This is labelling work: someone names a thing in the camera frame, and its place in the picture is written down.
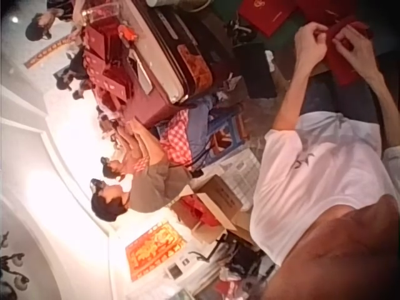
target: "blue stool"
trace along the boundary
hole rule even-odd
[[[203,162],[202,168],[215,163],[245,143],[245,140],[239,131],[241,124],[238,123],[237,116],[240,112],[241,107],[238,105],[217,108],[210,112],[214,119],[208,124],[208,138],[211,140],[214,134],[223,130],[225,133],[230,135],[231,144],[219,153],[214,153],[213,149],[211,149]]]

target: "white t-shirt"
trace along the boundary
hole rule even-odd
[[[332,206],[360,209],[384,194],[400,200],[400,147],[385,151],[383,163],[377,124],[310,112],[295,131],[270,130],[265,138],[250,231],[278,265]]]

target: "red and white checkered fabric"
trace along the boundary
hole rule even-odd
[[[144,157],[136,161],[133,165],[133,173],[143,171],[149,165],[150,157]]]
[[[192,162],[186,128],[188,126],[188,110],[179,111],[168,122],[167,129],[160,136],[160,144],[165,150],[168,160],[180,166]],[[149,158],[142,158],[134,165],[134,173],[140,172],[149,164]]]

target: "chair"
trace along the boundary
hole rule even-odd
[[[245,143],[247,134],[245,133],[241,119],[241,111],[242,107],[240,105],[211,110],[210,115],[214,119],[208,124],[208,137],[212,142],[212,148],[203,162],[202,168],[215,163]],[[221,131],[228,134],[231,138],[230,144],[226,147],[219,145],[216,137],[216,134]]]

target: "blue jeans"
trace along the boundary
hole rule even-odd
[[[373,95],[363,79],[338,86],[329,72],[310,79],[300,114],[314,111],[341,113],[348,119],[378,124]]]
[[[187,115],[186,136],[192,154],[193,169],[198,169],[208,156],[207,149],[209,142],[208,120],[210,110],[213,108],[213,97],[204,96],[196,101],[197,107],[189,110]]]

